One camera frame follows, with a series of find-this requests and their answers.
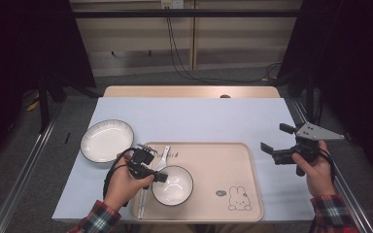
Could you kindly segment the person's left hand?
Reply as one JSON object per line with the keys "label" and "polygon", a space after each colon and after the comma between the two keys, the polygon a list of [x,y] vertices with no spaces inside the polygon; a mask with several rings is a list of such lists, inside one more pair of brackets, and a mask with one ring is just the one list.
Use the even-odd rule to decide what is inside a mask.
{"label": "person's left hand", "polygon": [[133,178],[127,167],[127,162],[130,159],[129,153],[119,159],[104,198],[104,203],[115,212],[118,212],[140,189],[150,185],[154,179],[153,175],[141,180]]}

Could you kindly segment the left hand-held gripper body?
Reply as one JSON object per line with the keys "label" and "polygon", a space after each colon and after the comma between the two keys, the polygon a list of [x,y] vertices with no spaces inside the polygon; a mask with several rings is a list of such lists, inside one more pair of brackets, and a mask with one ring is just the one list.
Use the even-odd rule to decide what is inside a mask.
{"label": "left hand-held gripper body", "polygon": [[151,147],[138,144],[137,148],[129,148],[121,153],[126,160],[126,166],[130,175],[141,180],[148,176],[153,176],[153,180],[157,181],[158,172],[149,168],[149,165],[154,160],[155,150]]}

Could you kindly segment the black metal stand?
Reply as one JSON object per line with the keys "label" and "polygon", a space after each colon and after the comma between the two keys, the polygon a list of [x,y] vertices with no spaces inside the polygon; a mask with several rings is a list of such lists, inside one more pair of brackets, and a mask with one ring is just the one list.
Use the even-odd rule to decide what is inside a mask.
{"label": "black metal stand", "polygon": [[45,74],[38,80],[39,102],[41,111],[41,129],[43,133],[50,123],[48,96],[54,102],[61,103],[66,100],[66,93],[62,88],[60,78],[56,75]]}

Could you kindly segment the white ceramic spoon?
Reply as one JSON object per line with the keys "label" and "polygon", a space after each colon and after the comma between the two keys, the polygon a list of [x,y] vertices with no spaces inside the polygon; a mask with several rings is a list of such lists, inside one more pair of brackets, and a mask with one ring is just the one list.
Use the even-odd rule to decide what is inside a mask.
{"label": "white ceramic spoon", "polygon": [[157,163],[157,165],[155,166],[155,171],[160,171],[162,170],[166,165],[167,165],[167,156],[169,154],[169,150],[171,149],[170,146],[166,146],[164,148],[164,151],[163,151],[163,154],[161,156],[161,159],[159,160],[159,162]]}

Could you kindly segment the black horizontal crossbar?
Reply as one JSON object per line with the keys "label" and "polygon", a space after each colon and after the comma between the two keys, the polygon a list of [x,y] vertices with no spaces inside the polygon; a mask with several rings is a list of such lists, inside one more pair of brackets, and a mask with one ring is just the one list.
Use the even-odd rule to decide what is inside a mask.
{"label": "black horizontal crossbar", "polygon": [[294,10],[119,10],[119,11],[75,11],[76,18],[113,17],[299,17],[301,11]]}

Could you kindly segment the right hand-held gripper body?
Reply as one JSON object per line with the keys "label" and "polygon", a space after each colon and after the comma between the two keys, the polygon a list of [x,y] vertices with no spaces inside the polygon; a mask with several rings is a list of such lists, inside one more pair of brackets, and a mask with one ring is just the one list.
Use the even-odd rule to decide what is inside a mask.
{"label": "right hand-held gripper body", "polygon": [[276,165],[294,164],[292,155],[299,153],[307,162],[313,162],[323,155],[319,141],[344,140],[345,137],[313,123],[306,122],[296,129],[295,145],[287,150],[274,150],[271,155]]}

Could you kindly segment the aluminium floor rail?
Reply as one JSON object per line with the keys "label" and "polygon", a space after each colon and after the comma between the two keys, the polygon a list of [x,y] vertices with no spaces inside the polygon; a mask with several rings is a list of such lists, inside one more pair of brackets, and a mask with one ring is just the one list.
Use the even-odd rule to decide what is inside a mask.
{"label": "aluminium floor rail", "polygon": [[54,108],[54,112],[51,115],[51,119],[47,126],[39,133],[38,138],[32,148],[32,151],[29,153],[26,162],[24,163],[19,175],[17,176],[16,182],[11,188],[10,193],[5,199],[4,203],[0,208],[0,233],[5,233],[8,225],[14,215],[14,212],[17,208],[17,205],[21,199],[23,191],[26,189],[26,186],[30,180],[31,174],[35,169],[45,146],[51,136],[51,132],[54,129],[54,125],[59,118],[60,112],[64,104],[58,104]]}
{"label": "aluminium floor rail", "polygon": [[[289,98],[286,100],[289,112],[296,125],[305,123],[307,121],[311,123],[322,124],[322,113],[323,103],[320,98],[310,101],[307,99]],[[369,222],[367,214],[359,204],[356,196],[353,194],[352,189],[347,184],[345,177],[343,176],[339,166],[334,163],[335,178],[334,184],[336,189],[342,194],[346,205],[352,215],[352,218],[356,224],[356,228],[360,233],[373,233],[373,227]]]}

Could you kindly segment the wooden vertical post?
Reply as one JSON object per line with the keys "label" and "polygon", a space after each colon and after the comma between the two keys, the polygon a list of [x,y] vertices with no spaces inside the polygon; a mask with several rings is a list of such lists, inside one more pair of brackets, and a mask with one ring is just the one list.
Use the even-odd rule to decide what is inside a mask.
{"label": "wooden vertical post", "polygon": [[[189,0],[190,9],[196,10],[196,0]],[[190,70],[195,70],[196,66],[196,47],[195,47],[195,25],[196,19],[192,17],[190,19],[190,47],[189,47],[189,68]]]}

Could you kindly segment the dark curtain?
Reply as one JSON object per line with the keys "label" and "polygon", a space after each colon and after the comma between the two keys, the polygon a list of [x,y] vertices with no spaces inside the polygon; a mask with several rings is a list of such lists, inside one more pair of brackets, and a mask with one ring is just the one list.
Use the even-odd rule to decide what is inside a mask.
{"label": "dark curtain", "polygon": [[0,145],[25,91],[43,85],[61,101],[66,85],[95,86],[71,14],[70,0],[0,0]]}
{"label": "dark curtain", "polygon": [[302,0],[279,80],[293,96],[314,79],[373,165],[373,0]]}

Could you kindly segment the beige tray with rabbit print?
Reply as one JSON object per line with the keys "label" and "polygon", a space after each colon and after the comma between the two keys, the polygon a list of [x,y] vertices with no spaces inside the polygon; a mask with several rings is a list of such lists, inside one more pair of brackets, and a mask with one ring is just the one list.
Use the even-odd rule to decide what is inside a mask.
{"label": "beige tray with rabbit print", "polygon": [[193,178],[193,191],[178,206],[160,204],[148,190],[144,216],[137,218],[141,191],[131,200],[131,214],[140,222],[256,222],[263,217],[253,157],[242,143],[149,142],[156,150],[152,166],[166,146],[169,166],[181,166]]}

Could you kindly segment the yellow floor tape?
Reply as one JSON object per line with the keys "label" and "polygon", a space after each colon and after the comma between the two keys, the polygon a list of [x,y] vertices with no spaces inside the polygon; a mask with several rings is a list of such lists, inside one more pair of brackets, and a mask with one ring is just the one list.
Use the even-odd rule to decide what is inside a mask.
{"label": "yellow floor tape", "polygon": [[40,94],[38,93],[34,97],[33,101],[27,106],[26,111],[30,112],[30,111],[33,111],[34,109],[36,109],[36,107],[38,106],[39,102],[40,102]]}

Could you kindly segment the white bowl with dark rim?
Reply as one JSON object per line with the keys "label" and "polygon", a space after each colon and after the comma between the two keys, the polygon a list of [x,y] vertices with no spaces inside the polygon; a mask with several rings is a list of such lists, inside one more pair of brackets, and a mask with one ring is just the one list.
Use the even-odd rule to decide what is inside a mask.
{"label": "white bowl with dark rim", "polygon": [[185,203],[193,191],[193,178],[190,172],[181,166],[167,166],[158,174],[166,180],[153,182],[153,197],[165,206],[178,206]]}

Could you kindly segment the white wall socket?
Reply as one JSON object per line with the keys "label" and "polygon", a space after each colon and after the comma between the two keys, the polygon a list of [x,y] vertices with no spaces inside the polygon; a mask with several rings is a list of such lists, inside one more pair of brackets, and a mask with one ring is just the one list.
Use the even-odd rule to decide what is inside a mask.
{"label": "white wall socket", "polygon": [[182,9],[185,6],[184,0],[160,0],[162,9]]}

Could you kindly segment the pale blue table mat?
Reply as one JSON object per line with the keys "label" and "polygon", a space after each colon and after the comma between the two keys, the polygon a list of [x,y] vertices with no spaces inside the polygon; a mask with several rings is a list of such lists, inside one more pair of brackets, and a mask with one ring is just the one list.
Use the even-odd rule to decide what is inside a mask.
{"label": "pale blue table mat", "polygon": [[[130,98],[98,100],[91,123],[118,119],[134,132],[132,144],[242,143],[253,157],[263,206],[262,222],[309,221],[311,195],[295,165],[276,165],[260,143],[276,150],[292,147],[293,136],[279,129],[293,119],[282,98]],[[145,223],[131,214],[131,201],[120,211],[126,222]]]}

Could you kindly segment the person's right hand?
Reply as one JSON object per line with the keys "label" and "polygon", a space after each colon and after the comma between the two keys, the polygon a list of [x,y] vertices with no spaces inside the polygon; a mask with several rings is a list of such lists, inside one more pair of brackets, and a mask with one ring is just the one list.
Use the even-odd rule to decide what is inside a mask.
{"label": "person's right hand", "polygon": [[331,165],[325,158],[319,155],[315,161],[307,162],[299,153],[294,153],[292,159],[305,172],[308,189],[314,198],[336,194],[331,179]]}

